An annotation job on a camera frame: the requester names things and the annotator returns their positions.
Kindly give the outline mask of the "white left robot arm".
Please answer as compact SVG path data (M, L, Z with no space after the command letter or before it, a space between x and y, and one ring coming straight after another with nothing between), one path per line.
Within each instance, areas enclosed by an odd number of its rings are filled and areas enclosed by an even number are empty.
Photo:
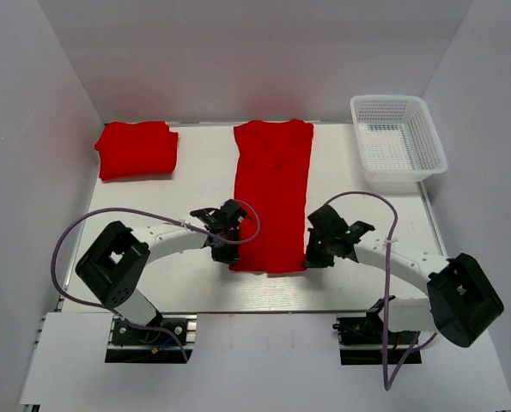
M149 227L109 223L76 264L76 274L100 305L139 330L161 327L162 315L137 288L144 268L156 260L190 250L211 249L214 261L233 265L239 246L253 241L261 227L248 203L227 200L220 208L193 210L177 220L136 209L107 208L104 212L144 215L161 221Z

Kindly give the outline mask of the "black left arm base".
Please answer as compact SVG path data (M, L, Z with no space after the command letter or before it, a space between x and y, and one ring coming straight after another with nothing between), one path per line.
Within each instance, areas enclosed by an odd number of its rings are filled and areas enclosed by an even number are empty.
M141 330L134 328L122 318L115 317L111 328L109 342L115 346L160 346L162 344L176 346L176 341L161 328L172 332L181 344L186 344L188 331L187 318L164 316L158 326L158 330Z

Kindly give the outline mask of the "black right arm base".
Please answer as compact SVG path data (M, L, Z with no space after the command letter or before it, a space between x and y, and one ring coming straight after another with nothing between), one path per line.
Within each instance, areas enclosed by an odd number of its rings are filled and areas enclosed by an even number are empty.
M332 328L345 346L381 345L383 341L383 321L379 317L341 317ZM387 346L409 345L415 335L414 331L389 331Z

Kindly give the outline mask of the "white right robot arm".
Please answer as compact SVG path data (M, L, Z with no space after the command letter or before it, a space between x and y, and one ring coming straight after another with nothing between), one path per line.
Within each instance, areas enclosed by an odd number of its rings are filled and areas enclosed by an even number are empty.
M389 332L437 333L468 348L505 310L478 261L468 254L443 257L402 245L366 222L348 224L331 205L308 220L308 268L332 267L336 258L346 258L384 270L423 293L409 299L385 294L368 310Z

